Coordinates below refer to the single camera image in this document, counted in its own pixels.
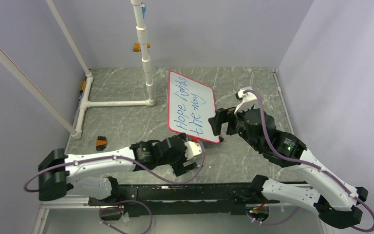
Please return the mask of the pink-framed whiteboard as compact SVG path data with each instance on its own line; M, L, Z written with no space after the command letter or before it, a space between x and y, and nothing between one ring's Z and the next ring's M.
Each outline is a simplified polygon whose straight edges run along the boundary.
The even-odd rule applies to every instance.
M175 71L168 73L168 128L193 139L218 144L208 119L216 114L211 87Z

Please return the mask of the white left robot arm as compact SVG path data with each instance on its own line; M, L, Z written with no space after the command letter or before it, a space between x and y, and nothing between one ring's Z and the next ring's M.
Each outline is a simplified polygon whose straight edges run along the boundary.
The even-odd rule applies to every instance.
M158 166L169 165L175 176L181 176L198 167L192 159L203 152L203 146L189 141L184 133L95 154L66 154L62 148L55 149L38 166L38 199L53 201L66 195L81 195L113 205L122 197L118 180L96 175L152 173Z

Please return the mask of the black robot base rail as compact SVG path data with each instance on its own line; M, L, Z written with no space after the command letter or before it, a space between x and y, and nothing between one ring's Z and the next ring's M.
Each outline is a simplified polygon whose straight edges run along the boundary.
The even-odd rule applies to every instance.
M89 198L90 207L120 206L130 217L142 215L217 214L245 215L266 199L250 189L250 183L185 185L120 185L118 196L99 201Z

